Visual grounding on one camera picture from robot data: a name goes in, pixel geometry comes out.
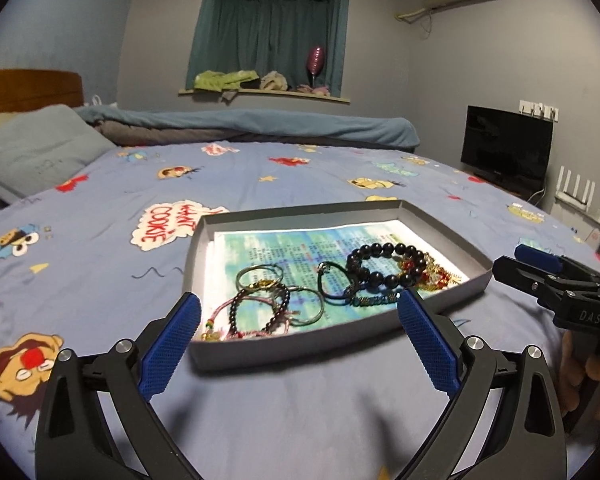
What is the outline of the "right hand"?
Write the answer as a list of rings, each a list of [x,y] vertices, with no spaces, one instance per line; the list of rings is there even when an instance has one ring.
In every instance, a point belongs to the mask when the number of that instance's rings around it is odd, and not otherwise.
[[[591,354],[585,364],[573,357],[573,333],[567,330],[562,335],[562,360],[558,374],[558,401],[563,415],[574,411],[580,402],[579,388],[585,377],[600,382],[600,356]],[[600,403],[594,418],[600,421]]]

